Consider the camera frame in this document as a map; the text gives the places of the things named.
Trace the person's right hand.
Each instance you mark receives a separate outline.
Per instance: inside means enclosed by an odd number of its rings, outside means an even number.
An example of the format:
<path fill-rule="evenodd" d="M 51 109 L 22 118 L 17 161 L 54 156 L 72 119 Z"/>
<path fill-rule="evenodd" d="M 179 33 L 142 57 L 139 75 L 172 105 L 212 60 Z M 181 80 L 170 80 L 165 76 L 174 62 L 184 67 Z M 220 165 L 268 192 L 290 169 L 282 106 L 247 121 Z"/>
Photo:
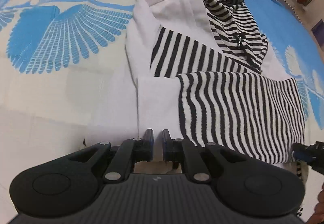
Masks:
<path fill-rule="evenodd" d="M 310 219 L 306 221 L 306 224 L 318 224 L 323 223 L 324 220 L 324 185 L 322 185 L 322 190 L 317 197 L 318 203 L 314 208 L 314 213 L 311 215 Z"/>

